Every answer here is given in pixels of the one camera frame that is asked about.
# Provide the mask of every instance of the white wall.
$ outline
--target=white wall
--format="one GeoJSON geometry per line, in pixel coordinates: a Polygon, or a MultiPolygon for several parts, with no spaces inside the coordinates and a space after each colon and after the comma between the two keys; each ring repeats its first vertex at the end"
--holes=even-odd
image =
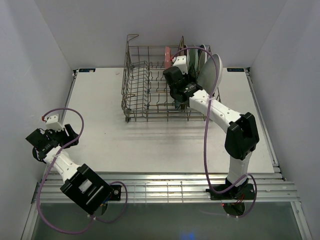
{"type": "Polygon", "coordinates": [[[35,0],[72,69],[122,67],[133,43],[208,44],[223,65],[251,66],[286,0],[35,0]]]}
{"type": "Polygon", "coordinates": [[[320,239],[320,1],[289,0],[252,66],[254,89],[284,176],[320,239]]]}
{"type": "Polygon", "coordinates": [[[72,71],[34,0],[0,1],[0,239],[21,238],[44,164],[25,137],[64,106],[72,71]]]}

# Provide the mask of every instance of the dishwasher rack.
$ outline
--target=dishwasher rack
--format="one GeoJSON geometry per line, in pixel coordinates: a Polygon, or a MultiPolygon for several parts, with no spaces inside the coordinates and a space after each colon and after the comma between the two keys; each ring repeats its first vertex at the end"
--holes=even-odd
{"type": "MultiPolygon", "coordinates": [[[[122,79],[121,107],[126,122],[204,121],[206,117],[181,103],[175,107],[163,76],[166,46],[130,45],[138,34],[127,36],[122,79]]],[[[168,46],[172,53],[179,46],[168,46]]]]}

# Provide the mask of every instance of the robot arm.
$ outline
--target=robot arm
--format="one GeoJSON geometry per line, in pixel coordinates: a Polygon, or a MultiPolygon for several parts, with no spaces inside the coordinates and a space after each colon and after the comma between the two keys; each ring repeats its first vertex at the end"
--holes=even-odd
{"type": "MultiPolygon", "coordinates": [[[[193,94],[192,97],[189,98],[189,105],[191,108],[201,112],[204,115],[207,115],[209,99],[210,96],[205,90],[198,90],[193,94]]],[[[212,100],[210,107],[210,119],[214,121],[226,134],[228,134],[229,127],[233,123],[239,121],[241,118],[243,117],[239,112],[228,108],[216,99],[212,100]]],[[[257,141],[259,141],[258,131],[256,131],[256,136],[258,137],[257,141]]],[[[236,147],[236,145],[225,146],[226,150],[230,154],[229,172],[226,179],[232,184],[241,176],[248,173],[250,157],[252,155],[252,151],[255,148],[255,146],[252,146],[250,148],[250,151],[247,151],[247,153],[242,152],[236,155],[233,151],[233,149],[236,147]]],[[[235,186],[238,187],[242,185],[246,180],[246,178],[243,178],[235,186]]]]}
{"type": "MultiPolygon", "coordinates": [[[[49,117],[45,124],[48,129],[43,131],[38,128],[26,140],[33,145],[33,157],[38,161],[50,165],[56,157],[53,167],[62,176],[64,183],[60,190],[88,214],[93,215],[106,199],[112,198],[115,190],[86,164],[75,164],[65,150],[57,155],[63,145],[78,136],[69,124],[63,127],[58,119],[58,115],[49,117]]],[[[78,143],[79,141],[75,141],[66,148],[78,143]]],[[[115,195],[115,199],[119,200],[119,189],[115,195]]]]}
{"type": "MultiPolygon", "coordinates": [[[[219,59],[219,70],[222,69],[221,60],[218,55],[213,55],[219,59]]],[[[189,107],[201,112],[205,116],[208,112],[210,95],[198,85],[197,80],[189,74],[183,74],[183,69],[188,68],[179,61],[167,68],[163,75],[170,87],[170,95],[180,103],[185,103],[189,107]]],[[[218,74],[218,82],[221,80],[222,72],[218,74]]],[[[220,190],[234,184],[241,176],[248,173],[249,160],[252,152],[256,149],[259,142],[259,135],[255,117],[247,112],[241,114],[223,105],[215,99],[211,99],[210,119],[226,133],[225,149],[230,155],[229,172],[224,186],[220,190]]],[[[248,183],[245,177],[239,181],[233,191],[232,197],[241,193],[248,183]]]]}

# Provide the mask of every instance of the white table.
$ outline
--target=white table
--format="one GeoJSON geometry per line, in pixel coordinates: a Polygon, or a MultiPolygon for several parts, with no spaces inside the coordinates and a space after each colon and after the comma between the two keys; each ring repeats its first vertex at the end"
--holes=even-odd
{"type": "MultiPolygon", "coordinates": [[[[96,68],[77,74],[68,107],[84,118],[84,131],[77,146],[67,151],[79,165],[86,163],[96,172],[203,173],[203,121],[125,122],[121,109],[122,68],[96,68]]],[[[235,111],[251,112],[257,121],[260,142],[253,152],[248,171],[273,173],[272,157],[245,72],[223,70],[219,86],[222,103],[235,111]]],[[[78,133],[79,117],[67,112],[64,124],[78,133]]],[[[210,122],[207,141],[208,169],[227,173],[229,155],[226,135],[210,122]]]]}

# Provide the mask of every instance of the black sticker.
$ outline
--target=black sticker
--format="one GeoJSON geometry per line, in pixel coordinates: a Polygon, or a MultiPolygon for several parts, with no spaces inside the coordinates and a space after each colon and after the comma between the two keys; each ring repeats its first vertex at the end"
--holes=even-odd
{"type": "Polygon", "coordinates": [[[96,71],[95,68],[80,68],[79,73],[94,73],[96,71]]]}
{"type": "Polygon", "coordinates": [[[244,72],[245,70],[243,68],[227,68],[228,72],[244,72]]]}

